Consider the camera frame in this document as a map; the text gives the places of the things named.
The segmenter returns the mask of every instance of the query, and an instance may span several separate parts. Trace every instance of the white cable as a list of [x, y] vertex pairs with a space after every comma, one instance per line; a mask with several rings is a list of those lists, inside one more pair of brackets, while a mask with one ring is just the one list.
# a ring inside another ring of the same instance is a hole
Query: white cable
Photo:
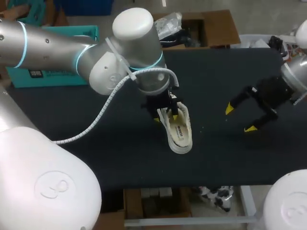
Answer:
[[[142, 69], [142, 70], [138, 70], [135, 71], [133, 73], [133, 75], [138, 75], [141, 73], [147, 73], [147, 72], [165, 72], [168, 73], [170, 75], [172, 75], [173, 79], [174, 79], [174, 85], [179, 87], [179, 83], [178, 83], [178, 79], [176, 74], [171, 71], [170, 69], [165, 69], [165, 68], [151, 68], [151, 69]], [[66, 143], [70, 143], [73, 142], [77, 139], [80, 139], [81, 137], [83, 137], [84, 135], [86, 135], [88, 132], [90, 132], [99, 122], [100, 118], [102, 117], [102, 115], [105, 113], [107, 107], [109, 106], [110, 102], [112, 101], [113, 97], [115, 96], [115, 94], [120, 90], [120, 88], [124, 85], [124, 83], [126, 81], [128, 81], [130, 79], [130, 76], [126, 76], [124, 77], [114, 88], [114, 90], [112, 91], [112, 93], [110, 94], [110, 96], [108, 97], [106, 103], [104, 104], [104, 106], [102, 107], [101, 111], [99, 112], [98, 116], [95, 118], [95, 120], [90, 124], [90, 126], [83, 132], [79, 133], [78, 135], [65, 139], [65, 140], [55, 140], [53, 141], [54, 144], [57, 145], [61, 145], [61, 144], [66, 144]]]

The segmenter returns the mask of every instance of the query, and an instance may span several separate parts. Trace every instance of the teal box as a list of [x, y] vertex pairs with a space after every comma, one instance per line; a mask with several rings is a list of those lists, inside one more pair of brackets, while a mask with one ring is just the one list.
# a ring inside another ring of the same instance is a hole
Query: teal box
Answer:
[[[95, 25], [43, 27], [46, 30], [67, 36], [86, 35], [99, 40], [99, 30]], [[15, 88], [86, 85], [87, 82], [67, 71], [43, 71], [39, 69], [6, 68]]]

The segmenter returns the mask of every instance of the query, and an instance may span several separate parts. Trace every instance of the blue bin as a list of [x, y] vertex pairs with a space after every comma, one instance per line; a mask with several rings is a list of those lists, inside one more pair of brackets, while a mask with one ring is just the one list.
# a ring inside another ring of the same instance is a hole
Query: blue bin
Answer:
[[113, 0], [54, 0], [62, 6], [66, 16], [110, 15]]

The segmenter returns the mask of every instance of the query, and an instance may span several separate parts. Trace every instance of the metal frame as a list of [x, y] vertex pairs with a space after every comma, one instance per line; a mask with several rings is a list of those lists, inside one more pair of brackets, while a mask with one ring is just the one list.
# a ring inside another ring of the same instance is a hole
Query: metal frame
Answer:
[[125, 227], [255, 223], [257, 220], [255, 217], [256, 207], [250, 186], [240, 186], [240, 194], [245, 212], [245, 216], [242, 217], [127, 219], [125, 220]]

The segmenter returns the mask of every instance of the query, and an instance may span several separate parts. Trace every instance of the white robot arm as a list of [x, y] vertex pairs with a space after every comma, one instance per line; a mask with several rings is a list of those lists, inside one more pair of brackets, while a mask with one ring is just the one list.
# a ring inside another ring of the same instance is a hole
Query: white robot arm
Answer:
[[[114, 20], [113, 34], [110, 47], [105, 41], [97, 44], [1, 19], [0, 64], [71, 71], [105, 95], [127, 72], [141, 70], [136, 83], [151, 116], [158, 117], [157, 108], [176, 102], [168, 92], [168, 73], [145, 71], [165, 67], [151, 14], [141, 8], [122, 12]], [[101, 207], [94, 173], [41, 134], [1, 86], [0, 147], [1, 230], [92, 229]]]

